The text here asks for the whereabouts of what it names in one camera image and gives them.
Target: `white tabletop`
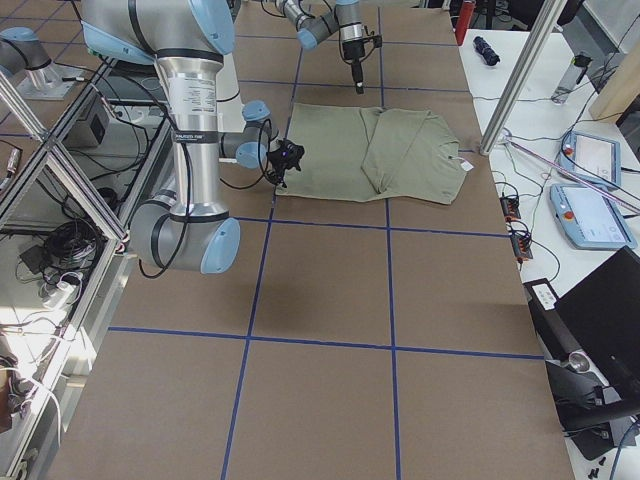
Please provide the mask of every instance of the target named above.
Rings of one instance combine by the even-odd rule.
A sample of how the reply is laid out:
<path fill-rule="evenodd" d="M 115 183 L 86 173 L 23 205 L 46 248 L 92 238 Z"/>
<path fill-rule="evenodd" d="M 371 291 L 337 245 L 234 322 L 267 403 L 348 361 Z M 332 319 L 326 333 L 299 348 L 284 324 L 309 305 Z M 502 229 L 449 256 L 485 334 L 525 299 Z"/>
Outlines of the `white tabletop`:
<path fill-rule="evenodd" d="M 478 35 L 484 38 L 500 56 L 500 62 L 495 67 L 487 66 L 480 55 L 476 53 L 473 39 Z M 460 47 L 460 55 L 470 91 L 474 96 L 476 115 L 483 132 L 498 104 L 497 99 L 502 94 L 526 42 L 527 35 L 528 33 L 526 32 L 469 30 L 464 44 Z M 563 36 L 560 33 L 553 33 L 538 57 L 538 61 L 520 94 L 520 100 L 549 98 L 560 82 L 573 55 Z M 529 139 L 547 137 L 547 139 L 535 141 L 514 139 L 514 141 L 548 160 L 554 160 L 561 142 L 553 139 L 562 137 L 577 120 L 584 105 L 587 102 L 592 102 L 596 97 L 593 94 L 594 89 L 587 78 L 582 80 L 580 86 L 581 88 L 574 91 L 564 105 L 557 105 L 550 100 L 518 101 L 505 126 L 514 136 Z M 588 109 L 585 109 L 580 118 L 583 120 L 592 119 Z M 640 163 L 638 163 L 633 151 L 629 148 L 615 123 L 602 121 L 579 122 L 574 130 L 617 140 L 620 142 L 622 165 L 640 170 Z M 509 152 L 512 154 L 513 161 L 509 156 Z M 531 180 L 518 175 L 514 170 L 514 166 L 517 172 L 539 184 L 544 182 L 545 175 L 550 171 L 550 167 L 539 160 L 516 151 L 513 147 L 509 149 L 509 152 L 505 146 L 496 146 L 489 156 L 496 181 L 506 181 L 512 184 L 518 189 L 520 195 L 538 194 L 540 188 L 532 183 Z M 560 273 L 552 282 L 552 285 L 558 295 L 562 296 L 614 252 L 580 250 L 570 243 L 555 219 L 555 213 L 549 199 L 548 187 L 554 183 L 571 183 L 571 181 L 563 178 L 557 171 L 553 171 L 550 180 L 545 186 L 544 193 L 540 197 L 537 208 L 538 199 L 525 196 L 520 199 L 520 212 L 522 221 L 530 229 L 533 228 L 533 239 L 553 251 L 558 257 Z M 499 193 L 502 192 L 503 187 L 506 195 L 513 193 L 509 186 L 498 185 Z M 622 187 L 640 197 L 640 175 L 623 173 Z M 617 192 L 617 194 L 640 207 L 640 199 L 630 198 L 622 192 Z M 627 214 L 630 212 L 621 209 L 621 213 Z M 627 223 L 636 239 L 640 239 L 640 217 L 629 219 Z M 553 277 L 557 268 L 553 256 L 535 244 L 532 246 L 532 253 L 533 260 L 523 264 L 521 271 L 522 281 Z M 597 461 L 589 462 L 584 459 L 570 440 L 567 440 L 567 448 L 576 479 L 586 478 L 591 469 L 595 467 L 600 468 L 599 478 L 609 478 L 610 465 L 615 452 L 609 452 L 607 463 L 604 467 L 601 467 L 597 464 Z M 637 479 L 638 472 L 640 472 L 640 447 L 625 448 L 622 452 L 615 480 Z"/>

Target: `white tag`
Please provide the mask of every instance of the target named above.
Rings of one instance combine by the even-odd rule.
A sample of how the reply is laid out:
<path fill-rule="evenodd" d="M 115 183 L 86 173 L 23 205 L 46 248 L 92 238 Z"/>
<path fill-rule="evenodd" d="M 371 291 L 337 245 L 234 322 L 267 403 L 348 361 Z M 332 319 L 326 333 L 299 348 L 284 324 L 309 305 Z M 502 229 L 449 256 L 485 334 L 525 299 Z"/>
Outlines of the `white tag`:
<path fill-rule="evenodd" d="M 469 171 L 473 170 L 473 165 L 468 160 L 463 160 L 462 162 L 460 162 L 460 166 L 462 167 L 462 169 L 465 172 L 469 172 Z"/>
<path fill-rule="evenodd" d="M 533 291 L 538 297 L 545 310 L 553 310 L 556 304 L 556 297 L 546 283 L 534 285 Z"/>
<path fill-rule="evenodd" d="M 201 78 L 170 78 L 169 103 L 176 115 L 216 116 L 216 84 Z"/>

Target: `red cylinder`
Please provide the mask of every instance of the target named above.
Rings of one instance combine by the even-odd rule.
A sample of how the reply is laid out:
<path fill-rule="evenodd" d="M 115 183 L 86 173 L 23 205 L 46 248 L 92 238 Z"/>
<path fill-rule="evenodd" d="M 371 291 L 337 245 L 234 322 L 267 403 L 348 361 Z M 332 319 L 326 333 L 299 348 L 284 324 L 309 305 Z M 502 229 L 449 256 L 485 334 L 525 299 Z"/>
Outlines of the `red cylinder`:
<path fill-rule="evenodd" d="M 467 29 L 471 23 L 471 16 L 476 8 L 476 2 L 474 0 L 464 0 L 462 7 L 460 7 L 460 16 L 456 22 L 456 42 L 458 46 L 464 42 L 464 36 L 467 34 Z"/>

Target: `black chair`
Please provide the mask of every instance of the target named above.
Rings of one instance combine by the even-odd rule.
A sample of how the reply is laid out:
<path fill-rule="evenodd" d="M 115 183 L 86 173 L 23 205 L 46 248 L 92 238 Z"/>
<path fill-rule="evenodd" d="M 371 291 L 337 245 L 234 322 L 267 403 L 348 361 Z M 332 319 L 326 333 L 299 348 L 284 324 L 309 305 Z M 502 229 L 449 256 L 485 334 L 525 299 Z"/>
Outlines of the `black chair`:
<path fill-rule="evenodd" d="M 509 15 L 524 23 L 527 30 L 531 30 L 543 3 L 544 0 L 511 0 Z M 560 14 L 558 25 L 564 25 L 573 20 L 583 3 L 584 0 L 569 0 Z"/>

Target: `black monitor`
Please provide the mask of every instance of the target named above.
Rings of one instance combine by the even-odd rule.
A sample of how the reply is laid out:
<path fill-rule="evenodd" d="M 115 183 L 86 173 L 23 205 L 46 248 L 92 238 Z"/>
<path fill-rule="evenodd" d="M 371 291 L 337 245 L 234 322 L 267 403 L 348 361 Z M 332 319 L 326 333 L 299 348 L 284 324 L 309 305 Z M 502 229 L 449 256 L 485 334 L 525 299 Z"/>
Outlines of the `black monitor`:
<path fill-rule="evenodd" d="M 640 398 L 640 257 L 618 250 L 556 302 L 578 343 L 623 399 Z"/>

